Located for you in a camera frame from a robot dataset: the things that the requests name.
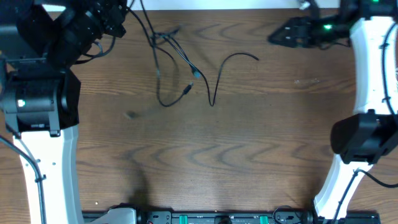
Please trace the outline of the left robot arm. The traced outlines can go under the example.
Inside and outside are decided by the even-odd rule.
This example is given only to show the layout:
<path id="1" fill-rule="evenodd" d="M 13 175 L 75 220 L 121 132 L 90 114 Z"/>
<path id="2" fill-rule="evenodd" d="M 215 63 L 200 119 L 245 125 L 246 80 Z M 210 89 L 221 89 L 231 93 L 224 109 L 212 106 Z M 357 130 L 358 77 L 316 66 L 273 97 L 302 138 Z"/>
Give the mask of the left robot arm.
<path id="1" fill-rule="evenodd" d="M 76 173 L 81 83 L 72 66 L 125 34 L 126 1 L 1 2 L 1 111 L 20 156 L 32 223 L 83 223 Z"/>

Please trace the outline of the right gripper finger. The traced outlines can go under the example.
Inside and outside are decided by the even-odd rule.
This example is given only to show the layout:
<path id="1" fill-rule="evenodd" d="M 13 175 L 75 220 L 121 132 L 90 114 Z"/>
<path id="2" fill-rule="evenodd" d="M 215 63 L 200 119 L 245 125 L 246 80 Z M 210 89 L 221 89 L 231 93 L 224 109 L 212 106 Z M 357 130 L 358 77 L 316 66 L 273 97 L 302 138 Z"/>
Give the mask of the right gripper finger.
<path id="1" fill-rule="evenodd" d="M 291 19 L 286 20 L 280 27 L 278 27 L 272 34 L 271 37 L 291 37 Z"/>
<path id="2" fill-rule="evenodd" d="M 268 37 L 268 41 L 274 45 L 288 46 L 288 42 L 287 42 L 285 36 L 270 35 Z"/>

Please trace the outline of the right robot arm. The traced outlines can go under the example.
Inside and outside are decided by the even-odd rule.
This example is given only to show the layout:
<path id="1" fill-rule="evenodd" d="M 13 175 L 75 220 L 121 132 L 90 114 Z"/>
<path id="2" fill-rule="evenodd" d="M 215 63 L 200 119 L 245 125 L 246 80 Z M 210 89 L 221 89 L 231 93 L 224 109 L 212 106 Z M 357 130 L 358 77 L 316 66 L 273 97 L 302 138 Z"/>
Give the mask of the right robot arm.
<path id="1" fill-rule="evenodd" d="M 375 212 L 349 212 L 363 177 L 397 147 L 397 0 L 341 1 L 323 17 L 315 1 L 302 1 L 308 17 L 293 17 L 268 40 L 284 47 L 328 50 L 346 39 L 354 51 L 356 98 L 353 114 L 330 134 L 333 161 L 312 208 L 300 223 L 379 223 Z"/>

